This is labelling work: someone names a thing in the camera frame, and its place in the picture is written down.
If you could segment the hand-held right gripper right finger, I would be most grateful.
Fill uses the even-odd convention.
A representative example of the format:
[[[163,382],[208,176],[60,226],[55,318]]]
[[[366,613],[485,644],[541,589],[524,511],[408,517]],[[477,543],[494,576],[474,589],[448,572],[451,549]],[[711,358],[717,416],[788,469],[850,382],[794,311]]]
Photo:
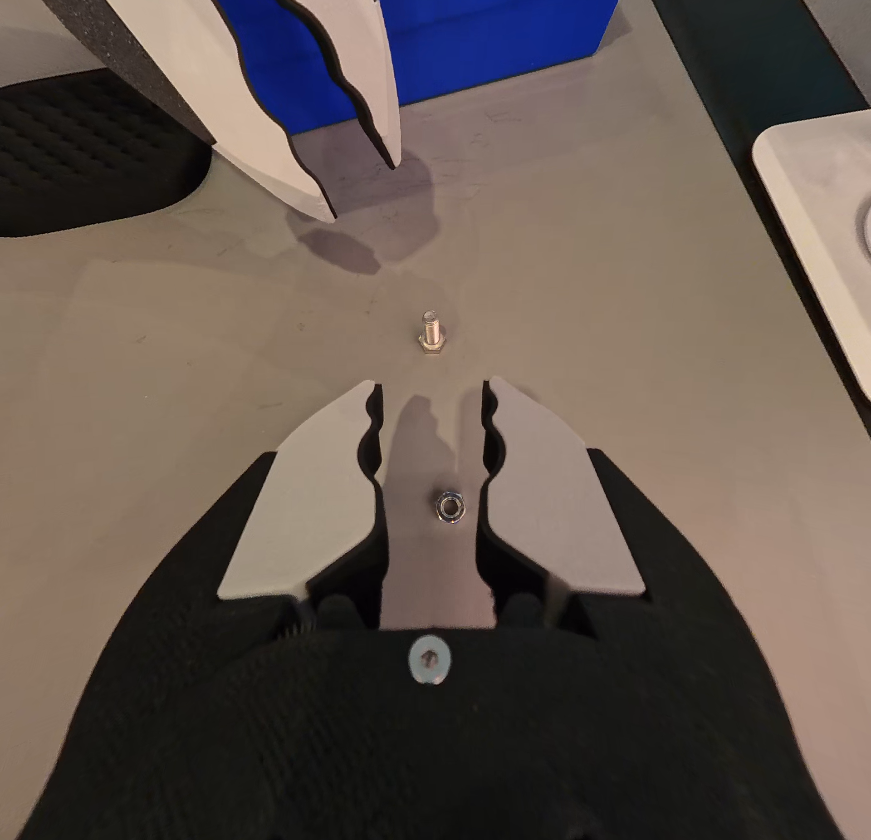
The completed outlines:
[[[588,447],[557,415],[491,377],[475,565],[497,628],[591,629],[587,598],[640,599],[646,584]]]

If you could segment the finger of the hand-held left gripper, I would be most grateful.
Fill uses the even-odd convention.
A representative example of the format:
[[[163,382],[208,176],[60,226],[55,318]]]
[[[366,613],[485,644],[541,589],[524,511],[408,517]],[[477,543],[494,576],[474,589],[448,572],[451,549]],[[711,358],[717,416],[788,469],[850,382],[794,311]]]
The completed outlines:
[[[390,169],[401,163],[396,77],[379,0],[275,0],[306,26]]]
[[[216,0],[105,0],[212,136],[213,149],[287,206],[331,223],[320,181],[260,103]]]

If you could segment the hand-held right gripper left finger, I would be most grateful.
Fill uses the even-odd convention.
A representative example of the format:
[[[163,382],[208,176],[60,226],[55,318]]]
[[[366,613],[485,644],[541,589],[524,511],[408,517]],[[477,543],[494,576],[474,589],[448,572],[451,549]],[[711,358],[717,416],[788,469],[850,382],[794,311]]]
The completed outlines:
[[[363,381],[277,448],[217,589],[222,600],[282,596],[315,611],[349,599],[380,627],[389,565],[382,486],[382,385]]]

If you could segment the blue plastic parts bin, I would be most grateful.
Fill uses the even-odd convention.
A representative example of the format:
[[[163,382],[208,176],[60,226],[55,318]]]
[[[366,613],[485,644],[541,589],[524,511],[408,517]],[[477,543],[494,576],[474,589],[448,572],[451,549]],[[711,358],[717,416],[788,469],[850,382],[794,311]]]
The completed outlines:
[[[355,118],[302,18],[278,0],[217,0],[267,110],[305,133]],[[618,0],[379,0],[401,106],[594,54]]]

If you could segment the instruction sheet on stand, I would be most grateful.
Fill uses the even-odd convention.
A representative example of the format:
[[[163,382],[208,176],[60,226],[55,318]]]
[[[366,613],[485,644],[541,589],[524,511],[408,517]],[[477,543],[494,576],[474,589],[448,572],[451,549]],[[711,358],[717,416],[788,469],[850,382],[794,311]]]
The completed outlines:
[[[870,398],[870,111],[769,127],[754,167]]]

